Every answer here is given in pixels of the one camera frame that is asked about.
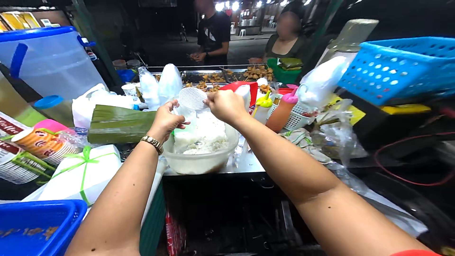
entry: person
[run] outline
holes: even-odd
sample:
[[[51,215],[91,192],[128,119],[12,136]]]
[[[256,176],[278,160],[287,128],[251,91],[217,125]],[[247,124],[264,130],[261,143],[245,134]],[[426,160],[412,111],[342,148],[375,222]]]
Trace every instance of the person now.
[[[248,141],[267,174],[297,208],[325,252],[332,255],[436,256],[390,222],[313,157],[252,118],[243,98],[230,90],[213,92],[206,104]],[[177,100],[158,108],[147,133],[159,143],[185,128],[171,113]],[[270,149],[279,148],[279,157]],[[66,256],[140,256],[141,220],[158,162],[158,148],[141,141],[108,183],[82,222]]]
[[[182,40],[182,36],[185,38],[185,41],[188,42],[187,31],[185,30],[185,26],[183,25],[183,23],[180,23],[180,41]]]
[[[303,58],[307,38],[301,33],[301,19],[305,7],[301,1],[292,1],[283,8],[277,20],[277,33],[267,41],[264,56],[250,58],[250,64],[266,63],[269,58]]]
[[[195,0],[196,10],[205,15],[199,22],[197,44],[199,50],[190,55],[205,65],[226,65],[228,63],[229,41],[231,40],[231,19],[216,11],[213,0]]]

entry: hand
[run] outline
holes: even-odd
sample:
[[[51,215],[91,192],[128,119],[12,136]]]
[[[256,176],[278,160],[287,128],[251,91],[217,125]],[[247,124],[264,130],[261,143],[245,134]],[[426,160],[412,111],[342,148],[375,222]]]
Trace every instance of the hand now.
[[[261,64],[263,61],[261,58],[250,58],[248,60],[250,64]]]
[[[190,59],[195,60],[198,55],[199,55],[198,52],[192,53],[190,54]]]
[[[204,103],[210,107],[215,117],[232,126],[238,125],[244,118],[251,117],[245,110],[243,97],[232,90],[209,93]]]
[[[148,136],[156,139],[161,144],[169,139],[169,135],[175,128],[185,129],[184,124],[190,123],[184,123],[184,116],[172,114],[171,111],[173,106],[179,106],[177,100],[169,101],[159,107],[155,114],[155,120],[153,121],[152,127],[147,132]]]
[[[201,52],[194,58],[194,60],[195,61],[203,61],[205,59],[206,55],[207,55],[207,53]]]

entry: white rice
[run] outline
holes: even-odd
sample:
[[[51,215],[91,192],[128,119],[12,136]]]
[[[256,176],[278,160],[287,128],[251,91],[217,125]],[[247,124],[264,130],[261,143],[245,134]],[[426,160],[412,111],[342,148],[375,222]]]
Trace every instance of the white rice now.
[[[186,145],[183,154],[208,154],[227,149],[228,144],[224,122],[211,112],[203,112],[197,115],[194,133],[176,133],[174,147]]]

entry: wrist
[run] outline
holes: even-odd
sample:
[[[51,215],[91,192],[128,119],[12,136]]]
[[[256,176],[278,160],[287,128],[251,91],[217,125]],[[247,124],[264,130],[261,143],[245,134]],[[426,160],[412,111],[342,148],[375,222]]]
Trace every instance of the wrist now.
[[[164,138],[165,138],[165,130],[152,127],[147,132],[147,136],[150,136],[150,137],[154,138],[155,140],[157,140],[159,143],[163,144]]]
[[[240,132],[239,129],[245,126],[245,123],[252,119],[251,115],[247,112],[239,114],[233,121],[232,127],[234,127],[237,131]]]

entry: orange paper cup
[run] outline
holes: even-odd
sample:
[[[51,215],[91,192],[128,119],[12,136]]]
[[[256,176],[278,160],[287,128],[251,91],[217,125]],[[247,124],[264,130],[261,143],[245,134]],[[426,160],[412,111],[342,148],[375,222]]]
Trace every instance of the orange paper cup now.
[[[41,159],[55,154],[65,143],[55,135],[33,128],[16,134],[11,142]]]

